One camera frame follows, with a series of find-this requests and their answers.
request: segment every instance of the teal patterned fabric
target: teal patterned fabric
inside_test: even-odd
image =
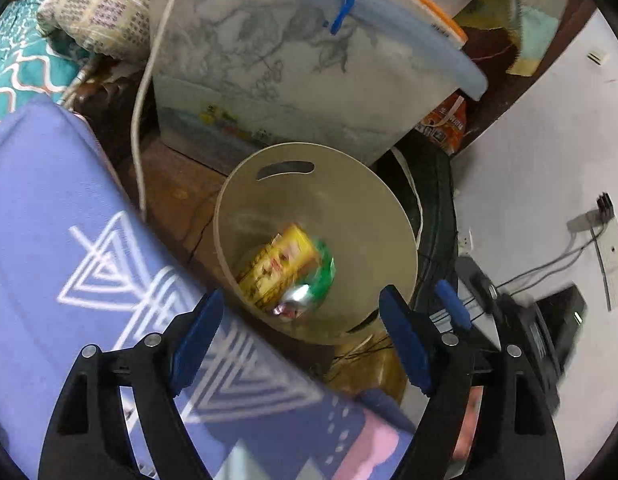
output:
[[[43,1],[12,2],[0,16],[0,121],[37,95],[57,102],[90,56],[67,36],[42,38],[36,14]]]

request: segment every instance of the silver rivet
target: silver rivet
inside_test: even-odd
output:
[[[147,346],[158,346],[160,344],[160,341],[162,341],[163,338],[160,336],[160,334],[149,334],[147,337],[144,338],[144,344]]]
[[[87,345],[86,347],[82,349],[82,357],[86,357],[88,359],[89,357],[93,357],[97,351],[98,351],[97,346]]]
[[[522,355],[522,350],[516,345],[507,345],[507,354],[512,357],[520,357]]]
[[[442,342],[447,346],[455,346],[458,344],[458,336],[452,333],[443,334]]]

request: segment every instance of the beige trash bin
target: beige trash bin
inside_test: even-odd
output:
[[[332,148],[292,142],[246,158],[225,181],[213,222],[234,293],[252,314],[303,341],[343,344],[383,331],[380,290],[392,283],[404,298],[413,294],[417,247],[402,206],[369,168]],[[281,322],[250,304],[234,276],[291,222],[326,241],[336,276],[319,309]]]

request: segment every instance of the wooden floor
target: wooden floor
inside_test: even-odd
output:
[[[223,277],[215,256],[212,219],[225,177],[171,150],[155,135],[142,144],[142,167],[149,227],[195,279],[207,287],[218,286]],[[116,170],[137,205],[131,160]],[[406,377],[385,335],[375,336],[358,349],[355,345],[334,348],[291,339],[246,312],[243,319],[287,359],[333,389],[355,395],[380,387],[394,399],[402,399]]]

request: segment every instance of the white wall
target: white wall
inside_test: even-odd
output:
[[[609,52],[602,67],[590,49]],[[566,222],[607,191],[618,217],[618,41],[597,12],[563,55],[500,120],[453,161],[459,229],[496,283],[560,254]],[[587,237],[580,235],[578,243]],[[608,313],[595,250],[531,290],[569,282],[588,315],[560,387],[555,422],[566,477],[576,478],[618,420],[618,309]]]

